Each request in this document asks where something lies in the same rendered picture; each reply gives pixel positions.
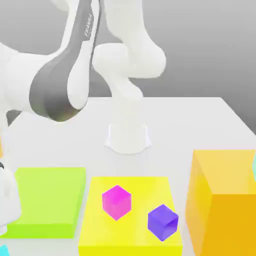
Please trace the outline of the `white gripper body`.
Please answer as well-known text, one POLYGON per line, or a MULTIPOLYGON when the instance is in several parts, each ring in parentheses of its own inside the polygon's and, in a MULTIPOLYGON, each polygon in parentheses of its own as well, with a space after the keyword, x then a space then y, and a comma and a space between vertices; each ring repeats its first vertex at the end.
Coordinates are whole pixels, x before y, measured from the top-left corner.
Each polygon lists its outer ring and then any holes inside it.
POLYGON ((21 214, 15 175, 9 169, 0 167, 0 230, 7 230, 8 224, 20 218, 21 214))

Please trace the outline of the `small magenta cube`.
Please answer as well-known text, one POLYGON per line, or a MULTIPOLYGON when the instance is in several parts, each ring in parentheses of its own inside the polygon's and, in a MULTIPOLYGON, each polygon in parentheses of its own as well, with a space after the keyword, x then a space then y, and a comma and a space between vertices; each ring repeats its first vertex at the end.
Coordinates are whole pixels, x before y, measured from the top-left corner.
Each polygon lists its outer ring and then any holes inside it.
POLYGON ((118 221, 132 209, 132 194, 116 185, 102 195, 102 209, 118 221))

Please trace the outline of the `small purple cube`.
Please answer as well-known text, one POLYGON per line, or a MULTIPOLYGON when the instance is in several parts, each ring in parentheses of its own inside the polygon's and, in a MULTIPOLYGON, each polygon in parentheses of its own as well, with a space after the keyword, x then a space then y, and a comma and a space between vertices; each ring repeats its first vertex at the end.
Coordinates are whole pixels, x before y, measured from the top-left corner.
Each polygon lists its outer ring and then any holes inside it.
POLYGON ((147 228, 161 241, 178 230, 179 216, 165 204, 148 213, 147 228))

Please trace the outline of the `large lime green box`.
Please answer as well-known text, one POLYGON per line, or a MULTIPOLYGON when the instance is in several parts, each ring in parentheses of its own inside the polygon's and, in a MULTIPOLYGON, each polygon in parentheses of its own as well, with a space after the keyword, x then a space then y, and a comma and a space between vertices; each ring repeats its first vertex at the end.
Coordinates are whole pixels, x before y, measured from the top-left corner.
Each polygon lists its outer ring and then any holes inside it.
POLYGON ((21 216, 0 239, 72 239, 86 187, 84 167, 20 167, 21 216))

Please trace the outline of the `large yellow box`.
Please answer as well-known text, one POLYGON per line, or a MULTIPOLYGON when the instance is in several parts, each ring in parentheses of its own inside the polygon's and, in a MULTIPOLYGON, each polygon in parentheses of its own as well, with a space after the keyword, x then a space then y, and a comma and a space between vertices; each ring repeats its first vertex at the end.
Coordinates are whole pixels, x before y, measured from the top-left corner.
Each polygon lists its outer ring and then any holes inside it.
POLYGON ((94 176, 90 181, 78 242, 79 256, 182 256, 181 233, 160 241, 148 229, 148 214, 160 205, 174 210, 166 176, 94 176), (119 185, 131 193, 131 211, 114 220, 102 194, 119 185))

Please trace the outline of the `large orange box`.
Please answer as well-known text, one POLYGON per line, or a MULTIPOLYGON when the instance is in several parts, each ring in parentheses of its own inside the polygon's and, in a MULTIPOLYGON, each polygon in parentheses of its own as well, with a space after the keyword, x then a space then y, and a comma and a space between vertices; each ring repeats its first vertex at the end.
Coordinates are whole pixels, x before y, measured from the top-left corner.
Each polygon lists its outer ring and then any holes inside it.
POLYGON ((185 220, 195 256, 256 256, 254 155, 194 150, 185 220))

